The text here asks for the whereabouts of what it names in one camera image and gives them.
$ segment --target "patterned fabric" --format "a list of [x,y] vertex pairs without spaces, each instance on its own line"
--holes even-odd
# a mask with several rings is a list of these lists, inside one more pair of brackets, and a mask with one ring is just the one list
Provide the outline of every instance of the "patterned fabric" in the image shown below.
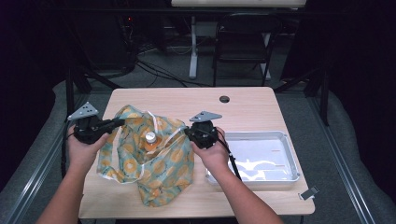
[[[115,117],[125,119],[118,143],[119,169],[112,164],[114,130],[100,149],[97,173],[119,183],[137,182],[145,206],[170,203],[192,183],[194,155],[187,126],[180,120],[154,116],[131,105],[123,107]],[[144,149],[146,133],[155,132],[162,141],[152,151]]]

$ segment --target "table surface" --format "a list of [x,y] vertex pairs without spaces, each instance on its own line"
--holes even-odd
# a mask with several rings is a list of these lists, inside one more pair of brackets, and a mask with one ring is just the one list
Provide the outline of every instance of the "table surface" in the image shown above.
[[[220,96],[230,102],[222,103]],[[153,114],[183,120],[201,111],[221,114],[213,120],[225,132],[281,131],[289,136],[279,105],[272,89],[249,88],[159,88],[114,90],[103,119],[113,119],[125,105],[133,105]],[[255,187],[253,191],[279,215],[309,215],[315,211],[312,199],[300,199],[299,193],[308,189],[303,170],[290,140],[300,178],[286,189]],[[117,161],[113,150],[113,161]],[[195,155],[193,184],[183,190],[172,202],[162,207],[142,204],[136,184],[119,184],[96,173],[97,161],[87,174],[81,218],[156,218],[156,217],[232,217],[233,210],[221,189],[205,178],[202,160]]]
[[304,7],[306,0],[172,0],[173,7]]

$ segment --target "forearm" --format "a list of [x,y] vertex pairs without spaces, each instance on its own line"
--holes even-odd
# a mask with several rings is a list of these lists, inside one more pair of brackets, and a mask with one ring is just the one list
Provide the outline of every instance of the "forearm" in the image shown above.
[[240,224],[282,223],[279,216],[230,170],[215,175]]
[[85,175],[69,170],[37,223],[77,223]]

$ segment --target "bottle cap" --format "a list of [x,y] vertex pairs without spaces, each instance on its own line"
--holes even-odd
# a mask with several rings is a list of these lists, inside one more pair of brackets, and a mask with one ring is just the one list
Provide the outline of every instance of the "bottle cap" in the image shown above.
[[155,136],[155,133],[154,133],[154,132],[146,133],[146,141],[147,141],[149,144],[155,143],[155,141],[157,141],[157,138],[156,138],[156,136]]

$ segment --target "silver metal tray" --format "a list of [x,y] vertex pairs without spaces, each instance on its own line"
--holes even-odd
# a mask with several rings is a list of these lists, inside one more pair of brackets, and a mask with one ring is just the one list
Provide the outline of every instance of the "silver metal tray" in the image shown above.
[[[226,133],[238,172],[247,186],[287,186],[300,174],[290,150],[289,138],[279,131],[256,133]],[[218,182],[206,170],[210,184]]]

